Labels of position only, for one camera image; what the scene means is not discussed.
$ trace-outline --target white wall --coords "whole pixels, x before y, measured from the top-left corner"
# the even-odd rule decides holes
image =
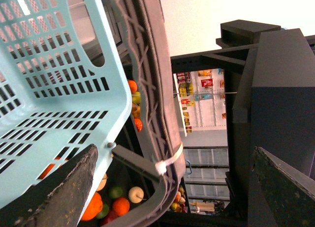
[[[220,23],[237,19],[315,34],[312,0],[161,0],[171,56],[219,49]]]
[[[180,132],[185,147],[220,147],[227,146],[226,130],[195,131],[185,137]]]

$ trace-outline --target shelving unit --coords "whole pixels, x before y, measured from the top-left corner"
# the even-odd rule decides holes
[[[184,134],[185,134],[185,137],[187,137],[187,131],[184,129],[185,128],[185,119],[184,119],[184,115],[183,115],[183,108],[182,108],[182,104],[181,104],[181,97],[179,95],[179,84],[177,82],[177,77],[176,77],[176,74],[174,73],[173,74],[173,77],[174,77],[174,82],[175,82],[175,87],[176,87],[176,97],[177,97],[177,100],[178,100],[178,103],[179,103],[179,110],[180,110],[180,114],[181,114],[181,124],[179,124],[179,128],[180,128],[180,131],[184,131]]]
[[[193,85],[193,94],[187,97],[180,97],[179,84],[177,82],[176,74],[174,74],[174,81],[176,85],[177,99],[179,103],[182,123],[180,123],[180,131],[187,135],[185,118],[183,113],[189,113],[189,122],[192,127],[192,131],[202,130],[225,130],[226,119],[223,118],[225,114],[225,94],[224,94],[224,78],[221,69],[213,69],[210,76],[198,76],[198,72],[191,72],[191,81]],[[212,79],[213,87],[206,89],[202,86],[201,80]],[[197,95],[211,95],[211,99],[195,100]],[[181,100],[188,99],[195,101],[195,106],[186,106],[184,111],[181,104]]]

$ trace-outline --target white cable tie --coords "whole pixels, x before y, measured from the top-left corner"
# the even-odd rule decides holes
[[[184,149],[184,146],[183,146],[183,143],[181,143],[179,149],[171,158],[168,158],[166,160],[161,160],[155,164],[156,170],[159,175],[164,175],[166,173],[166,167],[173,164],[178,159],[178,157],[181,156],[183,149]]]

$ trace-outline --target light blue plastic basket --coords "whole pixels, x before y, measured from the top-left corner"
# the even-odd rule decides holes
[[[93,143],[99,157],[88,203],[112,160],[106,145],[130,114],[130,89],[101,0],[74,6],[90,13],[101,67],[85,53],[67,0],[0,0],[0,208],[40,182],[49,164],[53,172]]]

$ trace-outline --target screw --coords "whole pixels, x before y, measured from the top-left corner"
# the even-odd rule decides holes
[[[116,147],[116,143],[115,143],[115,142],[109,142],[109,143],[107,144],[107,147],[108,147],[108,148],[114,148],[114,147]]]

